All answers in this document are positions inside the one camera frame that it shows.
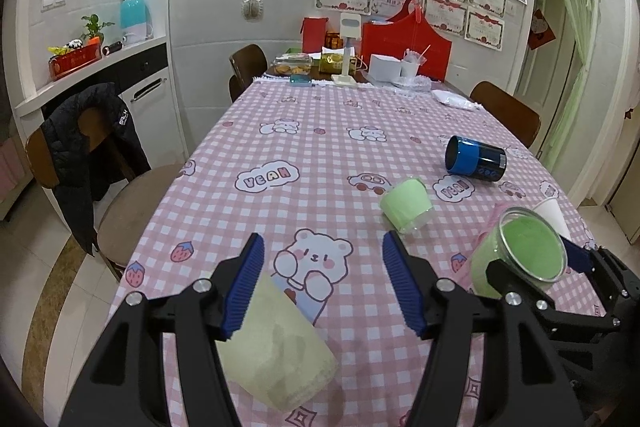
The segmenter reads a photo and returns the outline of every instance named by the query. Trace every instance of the pink checkered tablecloth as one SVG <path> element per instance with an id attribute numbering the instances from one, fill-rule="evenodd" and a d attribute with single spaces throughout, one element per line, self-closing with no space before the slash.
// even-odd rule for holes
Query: pink checkered tablecloth
<path id="1" fill-rule="evenodd" d="M 444 151 L 452 134 L 503 147 L 508 165 L 501 181 L 447 174 Z M 133 289 L 149 298 L 179 293 L 258 232 L 266 245 L 264 270 L 315 324 L 339 369 L 325 390 L 289 413 L 268 409 L 230 383 L 242 425 L 400 426 L 430 342 L 420 341 L 402 319 L 382 263 L 389 226 L 378 204 L 380 194 L 409 175 L 426 182 L 435 212 L 404 243 L 442 277 L 466 277 L 476 237 L 496 205 L 532 207 L 557 197 L 574 242 L 593 241 L 549 173 L 484 110 L 456 110 L 428 94 L 411 98 L 381 88 L 255 82 L 169 188 L 111 311 Z M 305 279 L 309 265 L 296 267 L 296 252 L 307 248 L 316 252 L 321 267 L 314 269 L 323 277 Z M 604 315 L 582 275 L 567 270 L 549 293 L 562 311 Z M 186 426 L 174 338 L 165 340 L 171 421 Z M 482 336 L 472 344 L 461 426 L 473 424 L 481 380 Z"/>

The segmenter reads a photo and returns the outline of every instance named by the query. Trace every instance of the curtain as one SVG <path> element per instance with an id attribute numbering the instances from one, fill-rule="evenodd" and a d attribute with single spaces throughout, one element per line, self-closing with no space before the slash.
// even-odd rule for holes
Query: curtain
<path id="1" fill-rule="evenodd" d="M 583 66 L 575 79 L 560 120 L 553 127 L 540 158 L 542 165 L 549 171 L 556 165 L 558 156 L 574 125 L 584 86 L 589 76 L 591 54 L 595 42 L 593 36 L 597 30 L 599 2 L 600 0 L 564 0 L 567 15 L 575 33 L 575 47 Z"/>

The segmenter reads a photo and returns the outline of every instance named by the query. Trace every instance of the light green cup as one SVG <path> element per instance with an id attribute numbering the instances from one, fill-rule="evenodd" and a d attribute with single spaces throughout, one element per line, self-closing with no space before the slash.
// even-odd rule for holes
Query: light green cup
<path id="1" fill-rule="evenodd" d="M 476 295 L 500 298 L 486 279 L 486 267 L 495 259 L 518 268 L 542 291 L 562 277 L 567 264 L 566 250 L 556 231 L 538 214 L 519 206 L 500 214 L 494 229 L 471 256 Z"/>
<path id="2" fill-rule="evenodd" d="M 407 233 L 429 222 L 433 205 L 422 180 L 408 178 L 382 196 L 380 208 L 398 232 Z"/>

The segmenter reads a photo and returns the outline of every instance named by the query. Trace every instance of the brown floor tile border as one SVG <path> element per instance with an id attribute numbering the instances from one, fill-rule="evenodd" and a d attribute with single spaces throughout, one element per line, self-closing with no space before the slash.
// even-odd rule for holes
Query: brown floor tile border
<path id="1" fill-rule="evenodd" d="M 43 416 L 44 375 L 53 333 L 85 255 L 71 236 L 49 273 L 31 319 L 22 357 L 22 393 L 40 417 Z"/>

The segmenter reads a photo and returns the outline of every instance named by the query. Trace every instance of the blue and black can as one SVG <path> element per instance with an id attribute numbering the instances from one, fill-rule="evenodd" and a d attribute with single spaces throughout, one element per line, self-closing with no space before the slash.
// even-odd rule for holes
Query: blue and black can
<path id="1" fill-rule="evenodd" d="M 499 147 L 462 136 L 452 136 L 444 155 L 444 163 L 451 174 L 497 182 L 507 168 L 507 155 Z"/>

